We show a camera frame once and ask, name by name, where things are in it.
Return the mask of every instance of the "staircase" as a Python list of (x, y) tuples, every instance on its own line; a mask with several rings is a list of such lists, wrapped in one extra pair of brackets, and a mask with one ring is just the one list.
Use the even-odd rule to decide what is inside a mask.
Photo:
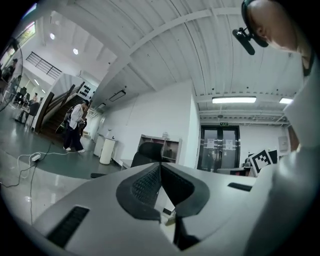
[(49, 137), (52, 140), (63, 142), (64, 139), (61, 134), (56, 134), (57, 128), (64, 121), (67, 111), (75, 105), (81, 104), (84, 99), (76, 95), (66, 104), (64, 104), (54, 115), (41, 127), (41, 134)]

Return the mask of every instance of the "black slot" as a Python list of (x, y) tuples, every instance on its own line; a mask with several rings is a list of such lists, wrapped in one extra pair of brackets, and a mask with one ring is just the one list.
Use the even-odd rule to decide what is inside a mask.
[(247, 192), (250, 192), (251, 189), (252, 189), (252, 186), (242, 185), (242, 184), (238, 184), (238, 183), (234, 183), (234, 182), (230, 183), (228, 185), (228, 187), (234, 188), (234, 189), (237, 189), (237, 190), (247, 191)]
[(59, 225), (48, 235), (47, 239), (55, 245), (64, 248), (81, 222), (88, 214), (89, 209), (80, 206), (74, 207)]

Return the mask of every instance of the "window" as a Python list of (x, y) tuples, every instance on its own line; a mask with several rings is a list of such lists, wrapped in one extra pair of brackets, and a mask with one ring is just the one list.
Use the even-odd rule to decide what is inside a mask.
[(35, 22), (32, 22), (29, 24), (25, 30), (17, 37), (17, 41), (20, 45), (20, 47), (34, 34), (36, 33), (36, 24)]

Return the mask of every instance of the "power strip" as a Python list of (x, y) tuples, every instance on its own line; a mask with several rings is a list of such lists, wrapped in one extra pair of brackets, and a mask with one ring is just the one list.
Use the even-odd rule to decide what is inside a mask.
[(34, 157), (32, 157), (31, 160), (32, 160), (33, 162), (36, 162), (36, 161), (38, 161), (38, 160), (40, 159), (40, 157), (41, 157), (41, 154), (37, 154), (37, 155), (35, 155)]

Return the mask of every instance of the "dark pants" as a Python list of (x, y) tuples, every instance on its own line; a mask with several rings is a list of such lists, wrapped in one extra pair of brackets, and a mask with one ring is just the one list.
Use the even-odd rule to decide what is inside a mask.
[(84, 148), (81, 145), (80, 142), (80, 135), (79, 135), (79, 127), (78, 125), (76, 128), (72, 129), (69, 124), (66, 125), (66, 132), (65, 132), (65, 137), (64, 137), (64, 144), (63, 147), (65, 149), (70, 147), (70, 144), (72, 144), (75, 148), (76, 151), (83, 150)]

